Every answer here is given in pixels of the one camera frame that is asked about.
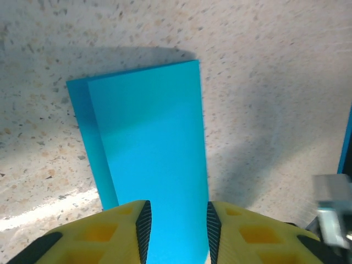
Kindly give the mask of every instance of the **speckled floor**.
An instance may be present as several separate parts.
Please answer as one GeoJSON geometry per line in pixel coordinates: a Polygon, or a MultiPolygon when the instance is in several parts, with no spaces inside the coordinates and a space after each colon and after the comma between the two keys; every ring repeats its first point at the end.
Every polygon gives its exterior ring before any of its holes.
{"type": "Polygon", "coordinates": [[[201,60],[211,199],[305,225],[352,100],[351,0],[0,7],[0,262],[101,211],[65,81],[201,60]]]}

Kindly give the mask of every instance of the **yellow 3d-printed part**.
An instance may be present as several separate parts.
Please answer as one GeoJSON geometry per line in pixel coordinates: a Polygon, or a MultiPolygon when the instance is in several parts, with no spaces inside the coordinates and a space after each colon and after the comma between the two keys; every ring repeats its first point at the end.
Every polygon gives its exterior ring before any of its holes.
{"type": "Polygon", "coordinates": [[[208,203],[207,227],[212,264],[322,263],[298,238],[312,232],[230,203],[208,203]]]}
{"type": "Polygon", "coordinates": [[[135,201],[50,230],[9,263],[145,264],[149,201],[135,201]]]}

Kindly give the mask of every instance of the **square hole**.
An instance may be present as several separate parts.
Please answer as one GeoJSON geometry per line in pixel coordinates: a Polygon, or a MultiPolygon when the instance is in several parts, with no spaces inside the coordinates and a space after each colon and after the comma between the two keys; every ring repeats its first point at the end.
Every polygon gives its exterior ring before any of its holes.
{"type": "Polygon", "coordinates": [[[228,216],[240,216],[241,215],[241,213],[239,213],[231,208],[226,208],[226,214],[228,216]]]}
{"type": "Polygon", "coordinates": [[[263,264],[305,264],[300,257],[294,253],[261,252],[258,254],[263,264]]]}
{"type": "Polygon", "coordinates": [[[278,244],[280,238],[275,231],[262,225],[245,225],[240,228],[244,240],[250,244],[278,244]]]}
{"type": "Polygon", "coordinates": [[[69,251],[57,264],[98,264],[103,255],[104,251],[91,249],[69,251]]]}
{"type": "Polygon", "coordinates": [[[77,237],[77,240],[84,241],[109,241],[117,229],[117,224],[95,224],[86,228],[77,237]]]}

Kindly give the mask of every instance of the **yellow robot part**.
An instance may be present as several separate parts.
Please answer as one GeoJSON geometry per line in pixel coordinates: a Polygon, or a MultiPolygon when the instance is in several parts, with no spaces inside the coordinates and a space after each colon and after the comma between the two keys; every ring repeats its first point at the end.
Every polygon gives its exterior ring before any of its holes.
{"type": "Polygon", "coordinates": [[[145,264],[149,201],[134,201],[50,230],[10,260],[35,264],[145,264]]]}
{"type": "Polygon", "coordinates": [[[304,245],[322,244],[312,232],[231,203],[208,203],[207,229],[212,264],[325,263],[304,245]]]}

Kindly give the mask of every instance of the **cyan rectangular block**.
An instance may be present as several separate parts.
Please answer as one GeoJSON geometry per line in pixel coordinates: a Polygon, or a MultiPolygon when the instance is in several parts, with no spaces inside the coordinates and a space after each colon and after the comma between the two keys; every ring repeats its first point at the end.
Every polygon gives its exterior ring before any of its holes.
{"type": "Polygon", "coordinates": [[[208,186],[199,62],[68,87],[104,208],[150,200],[147,263],[203,264],[208,186]]]}

